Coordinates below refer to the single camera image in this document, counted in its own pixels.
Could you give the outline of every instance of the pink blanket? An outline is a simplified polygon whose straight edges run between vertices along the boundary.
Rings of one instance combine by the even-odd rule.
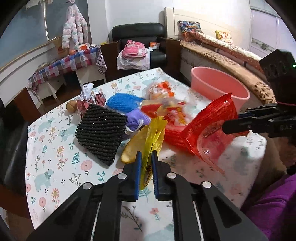
[[[128,40],[122,51],[122,57],[125,59],[142,58],[146,53],[147,51],[144,44]]]

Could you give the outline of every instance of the white tablecloth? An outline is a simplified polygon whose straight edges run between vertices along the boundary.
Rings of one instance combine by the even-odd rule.
[[[192,93],[189,87],[160,68],[133,74],[98,88],[102,89],[106,99],[117,92],[142,97],[143,89],[154,80],[168,80],[178,99],[195,102],[192,111],[196,113],[210,102]],[[119,157],[128,140],[121,143],[115,162],[106,168],[78,145],[75,130],[79,121],[77,113],[70,115],[66,111],[65,102],[28,128],[25,178],[34,228],[84,182],[94,185],[103,183],[122,171],[123,164]],[[190,182],[212,182],[237,207],[241,207],[257,176],[265,146],[265,138],[255,133],[250,133],[248,137],[237,137],[218,161],[218,166],[225,170],[225,176],[197,157],[177,151],[165,143],[159,160],[169,163],[173,172],[183,175]],[[120,240],[174,240],[172,203],[155,200],[152,181],[140,191],[137,202],[123,202],[122,205]]]

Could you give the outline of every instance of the hanging jacket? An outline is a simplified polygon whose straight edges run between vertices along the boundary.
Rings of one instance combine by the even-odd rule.
[[[70,39],[73,41],[72,49],[78,50],[79,44],[88,42],[87,23],[77,5],[67,9],[67,21],[63,28],[62,47],[68,48]]]

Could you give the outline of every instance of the blue knitted cloth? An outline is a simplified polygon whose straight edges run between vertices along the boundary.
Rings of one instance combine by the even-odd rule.
[[[116,93],[107,100],[106,105],[112,109],[127,113],[136,109],[142,100],[144,98],[130,94]]]

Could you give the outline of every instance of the pink tub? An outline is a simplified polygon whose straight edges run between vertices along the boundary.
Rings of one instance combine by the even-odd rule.
[[[191,77],[191,88],[210,100],[232,93],[237,112],[250,98],[249,90],[240,81],[220,70],[203,66],[194,67]]]

